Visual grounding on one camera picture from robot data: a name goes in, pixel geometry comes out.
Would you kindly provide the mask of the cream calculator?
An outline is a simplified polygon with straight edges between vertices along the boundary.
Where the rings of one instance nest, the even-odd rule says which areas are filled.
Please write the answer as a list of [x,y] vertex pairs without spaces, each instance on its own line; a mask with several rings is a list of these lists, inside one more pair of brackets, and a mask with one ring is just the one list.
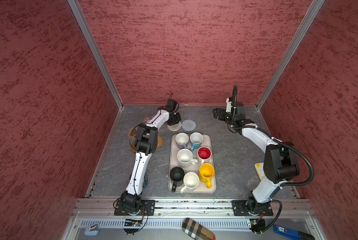
[[265,173],[264,173],[264,163],[256,163],[254,164],[254,167],[256,169],[256,172],[260,178],[260,181],[264,178]]

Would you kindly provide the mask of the beige serving tray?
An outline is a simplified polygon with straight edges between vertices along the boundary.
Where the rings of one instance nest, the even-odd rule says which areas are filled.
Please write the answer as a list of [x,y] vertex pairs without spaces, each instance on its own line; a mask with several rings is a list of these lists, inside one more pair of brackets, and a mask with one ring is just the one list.
[[[179,164],[178,164],[178,160],[177,160],[177,153],[179,152],[180,149],[178,148],[178,146],[176,144],[176,141],[175,141],[176,136],[177,136],[177,134],[173,135],[172,138],[171,138],[170,163],[169,163],[169,171],[168,171],[168,173],[170,172],[170,170],[172,168],[180,167]],[[210,136],[203,135],[203,138],[204,138],[204,140],[202,142],[201,147],[207,147],[213,152],[212,142],[211,142]],[[193,151],[194,158],[197,158],[197,154],[198,154],[198,149]],[[202,161],[198,160],[197,164],[192,164],[191,163],[191,165],[189,167],[187,167],[187,168],[181,167],[181,168],[184,169],[185,173],[195,172],[195,173],[199,174],[201,163],[202,163]],[[209,163],[212,166],[214,166],[213,156],[211,156],[208,160],[206,160],[205,163]],[[170,176],[168,176],[168,189],[169,189],[170,192],[172,192],[171,191],[172,185],[173,185],[173,180],[171,180]],[[180,194],[180,190],[181,190],[181,188],[183,186],[184,186],[184,184],[182,184],[180,186],[177,186],[175,192],[177,194]],[[189,193],[211,194],[211,193],[214,193],[216,191],[216,189],[217,189],[217,185],[216,185],[216,174],[215,174],[214,177],[211,179],[211,188],[207,188],[206,183],[201,181],[200,184],[198,185],[198,187],[194,191],[192,191],[192,192],[190,191]]]

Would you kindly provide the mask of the brown wicker round coaster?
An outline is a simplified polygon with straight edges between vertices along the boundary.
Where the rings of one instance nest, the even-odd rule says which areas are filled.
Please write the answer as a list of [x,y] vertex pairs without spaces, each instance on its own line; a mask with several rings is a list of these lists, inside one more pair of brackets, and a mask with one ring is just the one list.
[[161,136],[158,136],[157,138],[157,148],[160,148],[163,144],[163,139]]

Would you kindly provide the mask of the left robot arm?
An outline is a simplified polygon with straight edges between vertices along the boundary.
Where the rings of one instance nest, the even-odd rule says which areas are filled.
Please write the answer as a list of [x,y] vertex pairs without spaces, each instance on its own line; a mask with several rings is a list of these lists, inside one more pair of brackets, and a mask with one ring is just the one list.
[[163,124],[175,125],[181,121],[177,107],[160,107],[157,114],[147,123],[136,128],[134,142],[135,164],[126,190],[120,197],[121,206],[129,213],[137,213],[141,207],[141,194],[145,172],[152,154],[158,145],[158,130]]

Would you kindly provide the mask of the black mug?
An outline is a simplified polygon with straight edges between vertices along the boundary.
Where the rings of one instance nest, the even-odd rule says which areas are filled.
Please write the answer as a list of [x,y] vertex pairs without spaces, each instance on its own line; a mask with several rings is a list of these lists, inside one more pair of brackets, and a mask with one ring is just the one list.
[[170,190],[175,193],[176,189],[184,184],[185,171],[181,167],[174,167],[170,170],[169,176],[172,181]]

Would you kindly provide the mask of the blue mug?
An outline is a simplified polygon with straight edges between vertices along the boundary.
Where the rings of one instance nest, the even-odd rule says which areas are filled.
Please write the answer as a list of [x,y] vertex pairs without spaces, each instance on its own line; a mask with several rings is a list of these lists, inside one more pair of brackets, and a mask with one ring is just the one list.
[[194,151],[195,149],[198,149],[203,142],[203,135],[201,133],[192,133],[190,135],[190,142],[191,142],[191,151]]

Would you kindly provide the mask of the small stapler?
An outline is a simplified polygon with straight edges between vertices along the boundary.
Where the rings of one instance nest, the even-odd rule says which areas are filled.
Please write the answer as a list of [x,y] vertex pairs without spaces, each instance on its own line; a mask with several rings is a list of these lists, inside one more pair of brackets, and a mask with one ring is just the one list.
[[93,224],[93,225],[87,227],[87,228],[84,230],[84,235],[85,235],[85,236],[90,236],[90,237],[97,236],[97,235],[99,234],[98,227],[99,227],[99,223],[95,223],[95,224]]

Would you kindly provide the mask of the red mug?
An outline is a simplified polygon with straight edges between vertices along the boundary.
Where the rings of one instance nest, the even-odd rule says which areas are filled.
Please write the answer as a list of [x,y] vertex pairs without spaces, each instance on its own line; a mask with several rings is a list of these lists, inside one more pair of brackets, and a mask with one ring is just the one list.
[[208,147],[200,147],[197,152],[197,159],[201,164],[208,163],[212,157],[212,151]]

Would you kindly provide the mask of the teal alarm clock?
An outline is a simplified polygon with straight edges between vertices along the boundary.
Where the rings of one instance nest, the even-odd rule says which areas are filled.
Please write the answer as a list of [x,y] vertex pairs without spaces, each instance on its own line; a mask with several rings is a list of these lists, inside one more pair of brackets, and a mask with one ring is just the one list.
[[148,185],[148,177],[147,174],[144,175],[144,179],[143,179],[143,184],[142,184],[142,188],[146,188]]

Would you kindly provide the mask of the white mug centre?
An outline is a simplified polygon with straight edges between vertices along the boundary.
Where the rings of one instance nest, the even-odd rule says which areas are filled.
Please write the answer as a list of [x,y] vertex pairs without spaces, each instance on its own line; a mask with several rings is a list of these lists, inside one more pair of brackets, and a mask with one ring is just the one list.
[[177,153],[178,165],[182,168],[188,168],[191,165],[198,164],[198,160],[194,158],[193,152],[189,149],[181,149]]

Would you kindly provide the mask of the grey round coaster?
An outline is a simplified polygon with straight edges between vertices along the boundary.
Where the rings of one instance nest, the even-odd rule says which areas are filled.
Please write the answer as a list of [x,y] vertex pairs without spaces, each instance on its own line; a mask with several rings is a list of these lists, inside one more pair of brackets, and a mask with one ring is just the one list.
[[184,131],[193,131],[196,128],[196,123],[193,120],[185,120],[182,123],[182,128]]

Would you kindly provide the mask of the white mug purple outside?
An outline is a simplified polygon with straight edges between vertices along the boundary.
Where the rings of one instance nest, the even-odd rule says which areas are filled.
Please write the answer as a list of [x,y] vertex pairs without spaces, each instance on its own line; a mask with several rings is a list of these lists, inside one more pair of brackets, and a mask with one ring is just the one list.
[[176,146],[181,149],[187,149],[190,142],[190,137],[186,133],[178,133],[175,137]]

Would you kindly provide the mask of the pink flower coaster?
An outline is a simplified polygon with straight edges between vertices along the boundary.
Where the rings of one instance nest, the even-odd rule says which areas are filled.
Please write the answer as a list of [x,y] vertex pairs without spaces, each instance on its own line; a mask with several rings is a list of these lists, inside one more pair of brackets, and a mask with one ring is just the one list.
[[143,122],[147,123],[147,124],[150,123],[151,121],[152,121],[152,118],[144,118],[143,119]]

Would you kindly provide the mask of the white mug front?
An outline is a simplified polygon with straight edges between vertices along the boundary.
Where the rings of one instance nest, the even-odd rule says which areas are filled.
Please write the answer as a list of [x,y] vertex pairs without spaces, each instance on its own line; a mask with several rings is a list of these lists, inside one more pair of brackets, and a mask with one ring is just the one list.
[[189,172],[189,173],[185,174],[183,182],[184,182],[184,186],[182,187],[182,189],[180,191],[182,194],[184,192],[194,191],[200,183],[200,178],[199,178],[198,174],[196,174],[194,172]]

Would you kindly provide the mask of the paw print coaster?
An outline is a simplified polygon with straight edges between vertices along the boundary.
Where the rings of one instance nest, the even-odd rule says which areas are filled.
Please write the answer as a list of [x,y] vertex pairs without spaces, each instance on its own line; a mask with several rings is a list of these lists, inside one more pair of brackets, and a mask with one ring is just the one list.
[[137,127],[136,128],[130,128],[129,131],[128,131],[127,136],[132,142],[134,142],[136,134],[137,134]]

